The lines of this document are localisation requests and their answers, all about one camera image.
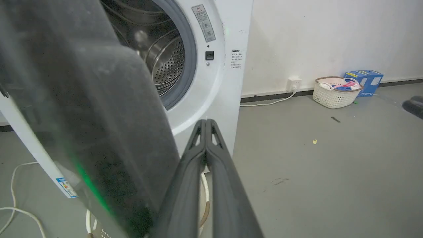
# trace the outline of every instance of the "blue box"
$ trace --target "blue box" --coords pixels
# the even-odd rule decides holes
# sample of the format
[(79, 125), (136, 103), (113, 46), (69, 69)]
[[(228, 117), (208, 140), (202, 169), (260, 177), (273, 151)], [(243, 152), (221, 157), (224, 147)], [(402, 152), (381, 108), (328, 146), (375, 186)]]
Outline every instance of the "blue box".
[(346, 72), (344, 78), (346, 77), (357, 80), (358, 83), (364, 87), (358, 94), (358, 97), (371, 97), (379, 86), (383, 74), (374, 70), (356, 70)]

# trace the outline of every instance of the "wall outlet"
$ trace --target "wall outlet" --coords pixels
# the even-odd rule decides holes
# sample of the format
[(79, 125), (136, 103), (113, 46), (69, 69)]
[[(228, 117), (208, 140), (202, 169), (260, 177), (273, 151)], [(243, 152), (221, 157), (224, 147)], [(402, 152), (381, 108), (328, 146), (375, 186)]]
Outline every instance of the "wall outlet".
[(286, 90), (289, 92), (293, 92), (293, 91), (297, 92), (300, 86), (301, 86), (301, 79), (298, 76), (289, 77), (288, 83), (286, 85)]

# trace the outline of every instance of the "blue and white sticker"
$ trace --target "blue and white sticker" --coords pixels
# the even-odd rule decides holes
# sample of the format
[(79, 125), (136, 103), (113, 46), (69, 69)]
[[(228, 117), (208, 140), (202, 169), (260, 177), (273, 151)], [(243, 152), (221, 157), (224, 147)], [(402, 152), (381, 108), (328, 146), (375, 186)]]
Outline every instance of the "blue and white sticker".
[(57, 182), (62, 186), (63, 189), (69, 194), (71, 198), (78, 197), (77, 193), (75, 193), (74, 189), (70, 186), (68, 181), (65, 178), (56, 178)]

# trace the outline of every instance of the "perforated basket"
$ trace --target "perforated basket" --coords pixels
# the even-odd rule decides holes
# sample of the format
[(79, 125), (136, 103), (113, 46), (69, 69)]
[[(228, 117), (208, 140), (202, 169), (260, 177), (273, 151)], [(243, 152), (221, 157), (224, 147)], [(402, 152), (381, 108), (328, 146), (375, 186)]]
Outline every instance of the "perforated basket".
[[(353, 78), (346, 79), (358, 83)], [(337, 90), (332, 87), (332, 85), (342, 86), (346, 83), (347, 82), (343, 78), (336, 76), (320, 77), (316, 79), (313, 91), (313, 100), (331, 109), (350, 105), (360, 93), (360, 91), (363, 90), (363, 86), (360, 85), (359, 89), (350, 91)], [(325, 84), (330, 89), (322, 88), (320, 84)]]

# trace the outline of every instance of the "gray floor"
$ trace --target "gray floor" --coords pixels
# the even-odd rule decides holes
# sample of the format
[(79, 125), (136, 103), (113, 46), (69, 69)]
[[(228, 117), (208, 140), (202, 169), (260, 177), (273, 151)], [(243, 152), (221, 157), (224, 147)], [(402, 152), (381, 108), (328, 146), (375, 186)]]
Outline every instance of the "gray floor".
[[(423, 237), (423, 120), (401, 108), (423, 95), (423, 83), (376, 93), (336, 110), (311, 96), (241, 108), (233, 159), (266, 237)], [(14, 133), (0, 133), (0, 148), (3, 207), (13, 168), (33, 158)], [(19, 207), (42, 220), (47, 237), (85, 236), (84, 207), (38, 165), (15, 182)], [(2, 211), (0, 226), (7, 218)], [(41, 235), (18, 214), (0, 237)], [(212, 237), (211, 219), (202, 237)]]

